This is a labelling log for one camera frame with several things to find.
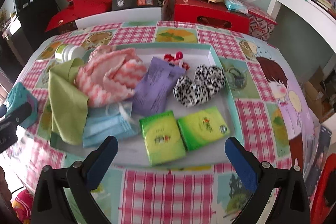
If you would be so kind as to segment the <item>light blue wipes pack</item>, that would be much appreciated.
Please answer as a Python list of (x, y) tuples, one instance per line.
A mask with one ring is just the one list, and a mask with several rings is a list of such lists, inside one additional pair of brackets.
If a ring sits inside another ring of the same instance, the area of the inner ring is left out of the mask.
[(248, 14), (247, 7), (238, 0), (224, 0), (224, 4), (229, 11), (240, 12)]

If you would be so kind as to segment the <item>purple baby wipes pack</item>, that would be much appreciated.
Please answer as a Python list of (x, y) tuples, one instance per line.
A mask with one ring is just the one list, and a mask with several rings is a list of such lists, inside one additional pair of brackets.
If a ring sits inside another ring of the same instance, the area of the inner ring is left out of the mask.
[(134, 89), (132, 110), (145, 117), (164, 112), (167, 97), (185, 73), (184, 68), (153, 57), (146, 74)]

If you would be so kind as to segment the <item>white shallow tray teal rim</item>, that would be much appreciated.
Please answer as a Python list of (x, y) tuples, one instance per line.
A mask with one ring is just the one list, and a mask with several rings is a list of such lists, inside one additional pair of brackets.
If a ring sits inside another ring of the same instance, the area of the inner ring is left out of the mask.
[[(167, 53), (181, 51), (184, 61), (190, 66), (186, 75), (191, 79), (194, 77), (195, 70), (199, 65), (207, 67), (211, 65), (221, 66), (220, 58), (217, 56), (214, 48), (208, 44), (138, 43), (132, 44), (131, 47), (135, 48), (136, 55), (143, 61), (146, 67), (150, 66), (153, 58), (162, 59)], [(169, 110), (173, 111), (175, 118), (181, 118), (215, 106), (227, 124), (230, 132), (229, 135), (236, 137), (240, 143), (244, 141), (238, 111), (229, 86), (225, 86), (209, 102), (199, 106), (183, 106), (176, 101), (173, 92), (164, 93), (160, 87), (149, 88), (149, 90), (137, 88), (135, 96), (130, 98), (130, 101), (133, 103), (131, 116), (135, 119)], [(225, 139), (215, 141), (200, 149), (188, 152), (185, 157), (178, 160), (163, 163), (162, 166), (182, 169), (227, 162), (228, 158), (224, 152), (225, 141)], [(121, 166), (150, 167), (143, 138), (134, 136), (121, 140), (114, 163)]]

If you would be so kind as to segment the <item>patchwork cake print tablecloth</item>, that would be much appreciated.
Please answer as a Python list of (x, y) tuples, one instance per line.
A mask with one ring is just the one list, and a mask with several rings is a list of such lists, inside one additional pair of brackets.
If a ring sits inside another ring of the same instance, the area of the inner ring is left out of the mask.
[(47, 39), (5, 102), (30, 223), (309, 223), (313, 121), (280, 51), (194, 23), (111, 23)]

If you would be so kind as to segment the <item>white green pill bottle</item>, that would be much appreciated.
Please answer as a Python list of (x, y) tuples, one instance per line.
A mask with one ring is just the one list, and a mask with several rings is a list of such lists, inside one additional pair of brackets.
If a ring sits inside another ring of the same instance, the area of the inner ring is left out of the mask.
[(55, 59), (59, 63), (64, 63), (75, 58), (82, 59), (86, 53), (85, 48), (73, 44), (61, 44), (55, 51)]

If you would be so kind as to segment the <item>light green cloth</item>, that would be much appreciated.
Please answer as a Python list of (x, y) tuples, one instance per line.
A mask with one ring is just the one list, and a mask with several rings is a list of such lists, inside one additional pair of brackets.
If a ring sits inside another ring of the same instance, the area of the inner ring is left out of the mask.
[(88, 97), (75, 86), (84, 61), (79, 58), (60, 63), (49, 71), (51, 131), (71, 145), (82, 143), (88, 115)]

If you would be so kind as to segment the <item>black box with QR label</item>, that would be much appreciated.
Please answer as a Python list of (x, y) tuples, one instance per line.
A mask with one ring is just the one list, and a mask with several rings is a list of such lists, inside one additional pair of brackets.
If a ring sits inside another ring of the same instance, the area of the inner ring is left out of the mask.
[(164, 0), (112, 0), (112, 11), (162, 7)]

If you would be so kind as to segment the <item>blue face mask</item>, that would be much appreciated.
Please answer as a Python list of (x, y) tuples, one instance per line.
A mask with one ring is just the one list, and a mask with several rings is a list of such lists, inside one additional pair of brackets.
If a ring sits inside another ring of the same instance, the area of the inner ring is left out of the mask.
[(139, 123), (131, 117), (132, 108), (129, 101), (90, 107), (83, 131), (83, 147), (99, 146), (108, 136), (123, 140), (138, 135)]

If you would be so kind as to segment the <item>black white leopard scrunchie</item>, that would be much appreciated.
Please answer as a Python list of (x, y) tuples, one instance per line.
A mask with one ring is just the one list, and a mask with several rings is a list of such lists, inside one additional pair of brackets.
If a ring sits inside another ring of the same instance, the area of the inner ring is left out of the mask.
[(205, 104), (226, 86), (224, 69), (215, 65), (199, 65), (194, 79), (181, 76), (173, 88), (173, 95), (177, 102), (185, 107)]

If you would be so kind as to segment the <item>white foam board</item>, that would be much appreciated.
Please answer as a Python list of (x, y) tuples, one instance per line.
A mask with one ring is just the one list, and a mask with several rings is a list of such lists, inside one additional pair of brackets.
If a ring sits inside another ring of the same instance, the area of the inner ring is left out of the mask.
[(163, 19), (163, 9), (160, 7), (147, 7), (109, 11), (75, 20), (78, 29), (104, 24), (122, 22), (158, 21)]

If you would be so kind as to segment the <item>pink white knitted cloth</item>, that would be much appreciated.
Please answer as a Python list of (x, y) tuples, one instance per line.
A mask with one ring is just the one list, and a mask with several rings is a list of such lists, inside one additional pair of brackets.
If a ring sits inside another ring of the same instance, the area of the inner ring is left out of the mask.
[(117, 50), (100, 45), (79, 68), (75, 85), (88, 97), (89, 107), (103, 107), (134, 96), (147, 68), (135, 48)]

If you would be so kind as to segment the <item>red patterned gift box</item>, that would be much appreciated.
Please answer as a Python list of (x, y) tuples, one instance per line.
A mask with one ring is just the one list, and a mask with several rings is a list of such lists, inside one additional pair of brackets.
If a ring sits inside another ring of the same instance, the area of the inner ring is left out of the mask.
[(239, 0), (246, 8), (249, 19), (248, 35), (268, 42), (272, 35), (274, 28), (277, 26), (277, 22), (267, 12), (255, 6), (252, 3)]

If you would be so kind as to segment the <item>green tissue pack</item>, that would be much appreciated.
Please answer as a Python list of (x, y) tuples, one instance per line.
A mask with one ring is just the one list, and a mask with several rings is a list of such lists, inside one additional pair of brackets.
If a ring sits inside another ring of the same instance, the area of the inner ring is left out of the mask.
[(165, 164), (186, 156), (186, 149), (173, 111), (139, 120), (151, 166)]
[(231, 132), (216, 106), (177, 119), (187, 151), (194, 151), (227, 137)]

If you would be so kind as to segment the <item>white shelf unit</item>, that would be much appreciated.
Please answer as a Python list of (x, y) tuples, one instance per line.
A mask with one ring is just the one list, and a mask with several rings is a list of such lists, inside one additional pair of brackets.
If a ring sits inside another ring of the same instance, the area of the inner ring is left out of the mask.
[(270, 0), (267, 13), (276, 19), (282, 6), (290, 9), (314, 28), (335, 53), (336, 21), (326, 10), (311, 0)]

